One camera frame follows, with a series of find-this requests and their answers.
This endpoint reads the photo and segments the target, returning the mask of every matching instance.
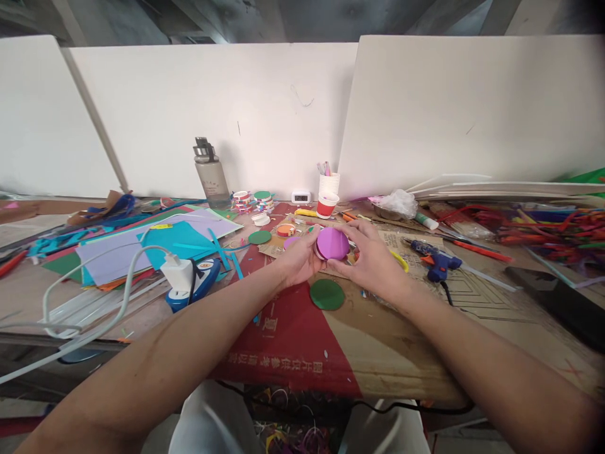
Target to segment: charger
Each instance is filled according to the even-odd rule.
[[[172,253],[166,254],[166,262],[159,268],[176,292],[189,292],[193,277],[191,260],[181,260]]]

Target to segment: green foam circle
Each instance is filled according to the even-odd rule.
[[[271,232],[267,232],[265,230],[260,230],[254,232],[252,235],[248,237],[248,241],[252,244],[263,244],[268,242],[271,239]]]
[[[330,279],[320,279],[311,286],[311,299],[322,310],[336,310],[345,302],[342,288]]]

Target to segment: teal paper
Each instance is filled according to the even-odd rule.
[[[139,241],[143,235],[137,235]],[[175,246],[175,244],[195,245],[203,249],[193,249],[187,247]],[[151,229],[143,238],[142,246],[162,246],[178,256],[179,259],[188,260],[191,258],[202,259],[216,252],[216,246],[198,233],[187,222],[179,222],[166,229]],[[145,251],[147,258],[151,262],[153,269],[159,270],[164,264],[164,252],[159,249],[150,249]]]

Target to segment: glue stick tube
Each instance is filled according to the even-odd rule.
[[[439,227],[439,223],[436,220],[431,219],[420,212],[416,213],[416,217],[414,219],[430,230],[435,230],[437,227]]]

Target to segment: white cable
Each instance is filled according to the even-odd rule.
[[[55,361],[56,359],[62,358],[66,354],[71,353],[71,352],[73,352],[75,350],[78,350],[79,348],[84,347],[85,345],[89,344],[93,340],[101,337],[103,334],[105,334],[105,333],[109,332],[111,329],[113,329],[113,327],[116,326],[116,324],[119,323],[119,321],[124,316],[124,313],[126,312],[126,306],[128,305],[128,302],[130,300],[130,287],[132,286],[132,276],[134,275],[134,269],[135,269],[136,263],[139,260],[139,257],[141,256],[141,254],[143,252],[145,252],[146,250],[149,250],[149,249],[160,249],[160,250],[164,251],[164,253],[170,253],[169,250],[167,250],[167,249],[165,249],[163,247],[153,246],[153,245],[152,246],[146,246],[146,247],[141,248],[140,250],[137,251],[137,253],[132,258],[132,262],[130,263],[130,268],[128,269],[128,274],[126,276],[126,284],[125,284],[125,287],[124,287],[124,300],[122,302],[122,307],[120,308],[120,311],[117,313],[117,315],[113,318],[113,320],[111,322],[109,322],[107,324],[107,326],[102,331],[95,332],[94,334],[91,334],[91,335],[83,338],[81,341],[73,344],[71,347],[67,347],[67,348],[61,350],[58,353],[52,354],[50,356],[47,356],[46,358],[41,359],[39,361],[36,361],[35,363],[29,364],[28,366],[25,366],[25,367],[23,367],[23,368],[21,368],[19,370],[16,370],[15,372],[12,372],[10,374],[4,375],[3,377],[0,377],[0,385],[6,383],[8,381],[11,381],[13,378],[17,378],[17,377],[19,377],[19,376],[21,376],[23,374],[26,374],[26,373],[31,372],[31,371],[33,371],[33,370],[35,370],[35,369],[37,369],[37,368],[39,368],[41,366],[44,366],[45,364],[49,364],[49,363]],[[70,271],[67,274],[67,276],[69,276],[74,271],[75,271],[75,269],[72,270],[72,271]],[[61,279],[59,279],[59,281],[57,281],[57,282],[61,282],[63,279],[65,279],[65,276],[62,277]],[[57,284],[57,282],[55,282],[55,284],[51,285],[49,287],[49,290],[52,287],[54,287]],[[49,290],[47,290],[47,292],[45,293],[45,295],[44,295],[45,298],[48,298]]]
[[[69,276],[71,276],[72,274],[74,274],[76,271],[78,271],[79,269],[82,269],[84,266],[88,265],[90,262],[92,262],[93,260],[98,259],[99,257],[104,256],[106,253],[110,253],[115,251],[116,249],[125,247],[125,246],[133,246],[133,245],[137,245],[139,243],[128,243],[125,245],[120,245],[118,247],[115,248],[111,248],[108,249],[98,255],[95,255],[94,257],[92,257],[91,259],[88,259],[87,261],[79,264],[77,267],[73,268],[73,270],[71,270],[70,272],[68,272],[65,276],[61,276],[60,278],[58,278],[58,280],[56,280],[53,284],[50,285],[49,288],[46,289],[46,292],[44,292],[44,296],[42,297],[42,313],[43,313],[43,319],[44,319],[44,323],[47,323],[49,325],[52,325],[52,321],[50,320],[50,311],[49,311],[49,294],[50,291],[58,284],[60,284],[61,282],[65,281],[65,279],[67,279]],[[51,327],[47,327],[45,329],[46,333],[51,336],[54,337],[55,339],[63,339],[63,337],[61,337],[60,334],[57,334],[57,332],[53,331]]]

